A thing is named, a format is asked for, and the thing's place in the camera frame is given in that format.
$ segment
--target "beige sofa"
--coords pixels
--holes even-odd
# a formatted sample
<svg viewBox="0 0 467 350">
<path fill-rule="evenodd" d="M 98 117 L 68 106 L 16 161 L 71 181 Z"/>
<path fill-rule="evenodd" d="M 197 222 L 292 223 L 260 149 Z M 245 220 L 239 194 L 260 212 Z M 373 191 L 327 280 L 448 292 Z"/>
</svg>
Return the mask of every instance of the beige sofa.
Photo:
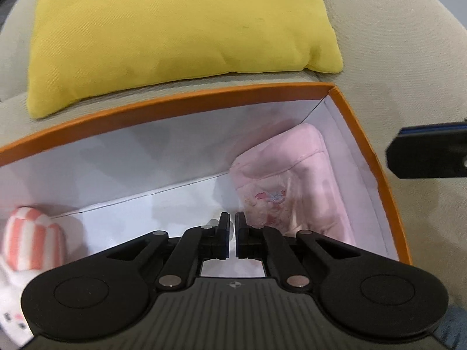
<svg viewBox="0 0 467 350">
<path fill-rule="evenodd" d="M 46 119 L 28 117 L 28 46 L 36 0 L 18 0 L 0 33 L 0 161 L 18 141 L 88 114 L 184 91 L 330 81 L 356 112 L 381 163 L 402 126 L 467 116 L 467 31 L 437 0 L 324 0 L 344 59 L 338 75 L 230 74 L 86 99 Z M 387 171 L 414 264 L 467 305 L 467 181 L 401 181 Z"/>
</svg>

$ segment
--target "logo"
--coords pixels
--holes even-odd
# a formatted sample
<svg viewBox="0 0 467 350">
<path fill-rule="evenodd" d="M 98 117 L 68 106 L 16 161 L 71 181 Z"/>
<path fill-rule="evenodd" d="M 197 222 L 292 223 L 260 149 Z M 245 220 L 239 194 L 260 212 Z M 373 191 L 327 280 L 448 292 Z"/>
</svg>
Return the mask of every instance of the logo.
<svg viewBox="0 0 467 350">
<path fill-rule="evenodd" d="M 233 289 L 240 288 L 243 284 L 241 284 L 239 281 L 235 280 L 229 284 L 227 284 L 229 287 L 232 287 Z"/>
</svg>

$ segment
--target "round pad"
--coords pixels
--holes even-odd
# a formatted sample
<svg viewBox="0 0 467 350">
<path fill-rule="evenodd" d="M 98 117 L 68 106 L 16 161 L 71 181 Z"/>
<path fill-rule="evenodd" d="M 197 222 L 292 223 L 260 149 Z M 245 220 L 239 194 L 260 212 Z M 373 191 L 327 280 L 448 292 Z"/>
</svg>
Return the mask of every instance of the round pad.
<svg viewBox="0 0 467 350">
<path fill-rule="evenodd" d="M 360 289 L 368 300 L 381 305 L 404 304 L 415 294 L 412 283 L 395 275 L 370 276 L 361 283 Z"/>
<path fill-rule="evenodd" d="M 97 278 L 81 276 L 68 279 L 55 289 L 57 301 L 68 308 L 90 308 L 109 294 L 109 286 Z"/>
<path fill-rule="evenodd" d="M 131 325 L 148 301 L 148 287 L 130 262 L 89 257 L 35 278 L 22 309 L 35 335 L 86 341 Z"/>
<path fill-rule="evenodd" d="M 435 328 L 448 303 L 446 289 L 433 275 L 378 256 L 336 262 L 319 299 L 351 332 L 397 341 Z"/>
</svg>

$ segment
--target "plush toy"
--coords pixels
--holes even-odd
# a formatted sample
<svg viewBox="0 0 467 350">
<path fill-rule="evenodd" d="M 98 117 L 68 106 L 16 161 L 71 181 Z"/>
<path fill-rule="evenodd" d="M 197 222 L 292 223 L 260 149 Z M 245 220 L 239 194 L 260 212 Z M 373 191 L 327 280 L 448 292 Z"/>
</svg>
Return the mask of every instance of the plush toy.
<svg viewBox="0 0 467 350">
<path fill-rule="evenodd" d="M 63 232 L 47 215 L 27 207 L 11 214 L 0 256 L 0 325 L 18 346 L 32 338 L 21 310 L 24 287 L 40 273 L 64 264 L 64 257 Z"/>
</svg>

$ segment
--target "orange and white striped fabric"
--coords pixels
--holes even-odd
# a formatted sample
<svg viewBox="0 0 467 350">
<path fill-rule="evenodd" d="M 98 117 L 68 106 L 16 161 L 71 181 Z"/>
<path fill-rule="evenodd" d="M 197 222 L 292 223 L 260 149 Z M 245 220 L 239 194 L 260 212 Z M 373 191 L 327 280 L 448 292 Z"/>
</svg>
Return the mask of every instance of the orange and white striped fabric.
<svg viewBox="0 0 467 350">
<path fill-rule="evenodd" d="M 16 209 L 6 222 L 2 255 L 13 271 L 47 271 L 64 264 L 62 229 L 34 208 Z"/>
</svg>

